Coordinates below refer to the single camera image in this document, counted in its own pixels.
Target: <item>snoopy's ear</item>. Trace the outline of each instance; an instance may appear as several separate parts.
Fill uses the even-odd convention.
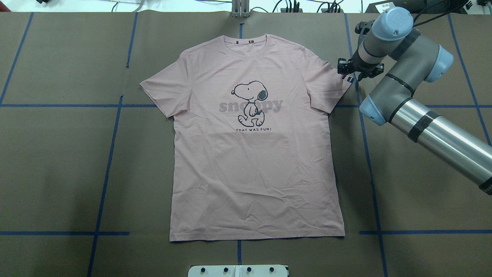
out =
[[[262,91],[260,91],[260,93],[258,94],[258,100],[260,100],[260,101],[265,100],[267,97],[268,97],[268,93],[267,93],[267,91],[266,91],[266,90],[262,90]]]

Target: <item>shirt sleeve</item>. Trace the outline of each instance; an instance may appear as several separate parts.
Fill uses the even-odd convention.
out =
[[[189,110],[193,66],[186,52],[177,61],[140,83],[166,117]]]
[[[342,79],[342,75],[329,62],[321,60],[307,48],[304,48],[301,58],[301,70],[311,107],[332,112],[351,83]]]

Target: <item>crew neckline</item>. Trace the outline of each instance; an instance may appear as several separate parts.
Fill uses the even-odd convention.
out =
[[[272,36],[269,34],[265,34],[259,37],[254,37],[254,38],[234,38],[234,37],[228,37],[226,35],[222,35],[219,37],[220,44],[224,48],[227,53],[234,55],[236,57],[239,57],[241,59],[252,59],[252,58],[259,58],[263,56],[269,49],[270,45],[272,42]],[[253,53],[253,54],[239,54],[232,50],[229,46],[227,46],[228,43],[230,43],[233,47],[235,44],[250,44],[250,43],[260,43],[260,42],[265,42],[265,45],[261,48],[260,51]]]

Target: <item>metal tube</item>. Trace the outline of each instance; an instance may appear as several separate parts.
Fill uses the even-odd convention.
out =
[[[412,99],[391,124],[492,195],[492,147]]]

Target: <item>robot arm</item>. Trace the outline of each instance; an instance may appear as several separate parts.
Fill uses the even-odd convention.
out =
[[[412,26],[412,16],[401,7],[360,23],[359,47],[349,61],[338,60],[338,72],[361,72],[360,81],[382,73],[386,56],[396,60],[360,111],[380,126],[394,125],[492,195],[492,147],[413,99],[417,86],[439,79],[453,56]]]

